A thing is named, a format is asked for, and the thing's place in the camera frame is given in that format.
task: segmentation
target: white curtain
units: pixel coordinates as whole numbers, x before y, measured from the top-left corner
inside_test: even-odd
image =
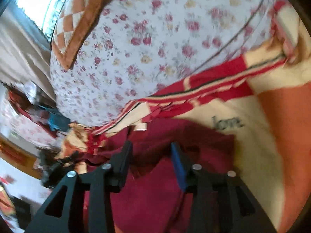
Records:
[[[0,80],[6,83],[31,80],[55,101],[50,83],[50,56],[50,44],[43,33],[11,2],[0,16]]]

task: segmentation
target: checkered pattern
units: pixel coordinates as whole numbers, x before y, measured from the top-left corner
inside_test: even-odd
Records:
[[[88,5],[89,0],[67,0],[55,26],[53,40],[62,54]]]

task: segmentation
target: screw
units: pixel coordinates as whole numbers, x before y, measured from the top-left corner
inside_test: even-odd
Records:
[[[192,166],[192,169],[194,169],[194,170],[201,170],[201,169],[202,169],[202,166],[201,166],[200,164],[194,164],[194,165]]]
[[[104,170],[109,170],[110,168],[111,168],[112,166],[111,166],[111,164],[103,164],[102,165],[102,169],[104,169]]]
[[[236,177],[236,172],[235,172],[235,171],[229,171],[229,172],[227,172],[227,175],[228,175],[229,177],[234,178],[234,177]]]
[[[76,173],[75,171],[70,171],[70,172],[67,173],[67,176],[68,176],[69,178],[72,178],[72,177],[74,177],[74,176],[76,176],[76,175],[77,175],[77,173]]]

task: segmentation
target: bed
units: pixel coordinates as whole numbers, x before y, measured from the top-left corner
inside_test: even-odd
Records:
[[[59,110],[101,126],[128,101],[238,57],[270,37],[274,1],[113,0],[71,70],[52,51]]]

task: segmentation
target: maroon fabric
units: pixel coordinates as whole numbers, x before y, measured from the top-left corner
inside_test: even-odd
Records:
[[[223,135],[196,123],[157,118],[146,131],[125,128],[107,140],[97,155],[84,154],[88,171],[133,143],[134,163],[119,194],[111,194],[114,223],[124,233],[182,233],[190,216],[192,195],[180,191],[170,159],[170,143],[178,142],[194,163],[210,172],[233,167],[234,136]]]

